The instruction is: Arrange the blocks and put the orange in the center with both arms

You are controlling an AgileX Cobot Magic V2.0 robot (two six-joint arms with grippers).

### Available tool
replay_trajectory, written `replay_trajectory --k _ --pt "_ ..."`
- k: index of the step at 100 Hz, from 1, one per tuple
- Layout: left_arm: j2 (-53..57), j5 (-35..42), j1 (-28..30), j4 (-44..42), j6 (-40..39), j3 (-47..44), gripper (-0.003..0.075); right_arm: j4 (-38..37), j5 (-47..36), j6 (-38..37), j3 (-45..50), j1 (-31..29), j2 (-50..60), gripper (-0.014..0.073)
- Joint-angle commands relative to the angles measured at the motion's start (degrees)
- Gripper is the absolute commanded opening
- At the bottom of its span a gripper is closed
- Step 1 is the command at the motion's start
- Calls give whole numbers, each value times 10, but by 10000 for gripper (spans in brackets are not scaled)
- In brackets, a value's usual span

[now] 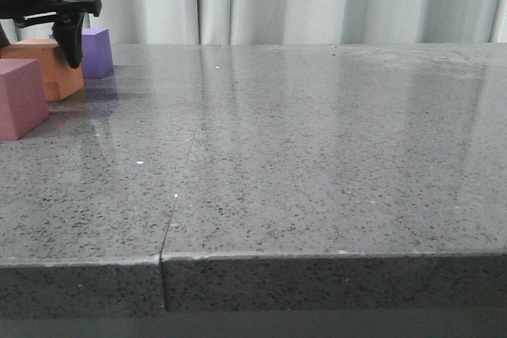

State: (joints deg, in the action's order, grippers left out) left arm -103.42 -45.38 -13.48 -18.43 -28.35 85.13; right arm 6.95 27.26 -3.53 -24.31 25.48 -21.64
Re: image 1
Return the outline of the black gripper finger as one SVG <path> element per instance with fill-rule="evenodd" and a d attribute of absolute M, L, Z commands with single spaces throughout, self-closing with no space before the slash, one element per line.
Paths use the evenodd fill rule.
<path fill-rule="evenodd" d="M 7 47 L 10 45 L 10 41 L 5 34 L 3 27 L 0 25 L 0 47 Z"/>
<path fill-rule="evenodd" d="M 79 12 L 57 13 L 52 35 L 63 53 L 69 66 L 76 69 L 82 62 L 82 27 L 85 14 Z"/>

